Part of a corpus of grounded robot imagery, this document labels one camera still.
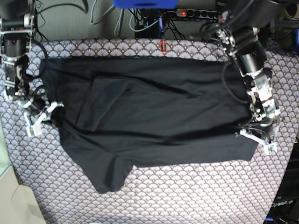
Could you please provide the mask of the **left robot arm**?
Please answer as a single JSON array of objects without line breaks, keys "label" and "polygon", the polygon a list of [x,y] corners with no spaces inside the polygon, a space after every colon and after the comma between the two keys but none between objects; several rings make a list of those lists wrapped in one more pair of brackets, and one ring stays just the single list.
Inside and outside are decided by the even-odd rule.
[{"label": "left robot arm", "polygon": [[276,147],[281,110],[264,66],[267,57],[258,35],[287,5],[285,0],[228,0],[213,30],[238,68],[249,97],[251,119],[241,125],[239,135],[270,150]]}]

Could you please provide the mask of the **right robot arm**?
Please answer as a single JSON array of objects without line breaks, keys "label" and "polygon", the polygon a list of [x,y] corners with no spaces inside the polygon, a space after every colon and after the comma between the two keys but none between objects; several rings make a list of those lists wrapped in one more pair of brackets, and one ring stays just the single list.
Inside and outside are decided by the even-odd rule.
[{"label": "right robot arm", "polygon": [[[0,57],[3,60],[5,86],[4,95],[8,101],[17,102],[25,110],[29,127],[41,123],[59,126],[61,102],[50,101],[47,90],[41,85],[31,90],[29,84],[41,78],[48,64],[45,47],[34,40],[37,30],[36,2],[34,0],[2,0],[0,2]],[[28,53],[31,46],[40,47],[44,53],[42,70],[37,76],[27,73]]]}]

